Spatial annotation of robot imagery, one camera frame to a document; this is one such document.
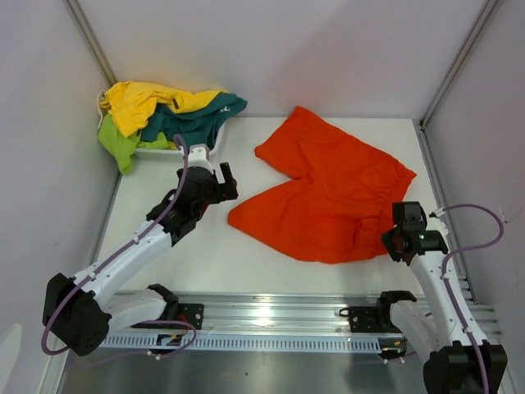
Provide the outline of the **orange shorts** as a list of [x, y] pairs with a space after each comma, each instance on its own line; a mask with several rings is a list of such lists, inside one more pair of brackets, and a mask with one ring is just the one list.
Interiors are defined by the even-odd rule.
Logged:
[[288, 181], [233, 208], [229, 225], [304, 262], [328, 264], [386, 254], [392, 205], [416, 177], [398, 159], [296, 107], [254, 150]]

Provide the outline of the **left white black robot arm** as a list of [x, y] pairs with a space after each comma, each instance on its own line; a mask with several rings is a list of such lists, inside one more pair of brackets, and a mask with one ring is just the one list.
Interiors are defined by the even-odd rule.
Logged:
[[45, 354], [59, 353], [48, 347], [49, 335], [78, 356], [85, 356], [96, 350], [108, 334], [122, 328], [194, 328], [185, 320], [177, 320], [179, 298], [162, 285], [150, 285], [127, 297], [116, 293], [147, 263], [190, 234], [208, 206], [237, 199], [237, 181], [230, 165], [221, 163], [220, 169], [223, 181], [207, 167], [181, 168], [177, 187], [147, 214], [119, 249], [71, 277], [58, 273], [49, 280], [41, 339]]

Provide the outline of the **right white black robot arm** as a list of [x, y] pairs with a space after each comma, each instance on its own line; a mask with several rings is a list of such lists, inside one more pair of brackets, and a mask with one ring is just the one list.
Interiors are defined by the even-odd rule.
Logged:
[[374, 312], [384, 331], [401, 331], [423, 363], [429, 393], [496, 393], [508, 357], [492, 345], [462, 296], [440, 220], [447, 208], [425, 214], [418, 202], [392, 205], [393, 227], [381, 235], [390, 258], [403, 262], [417, 278], [428, 314], [409, 291], [384, 291]]

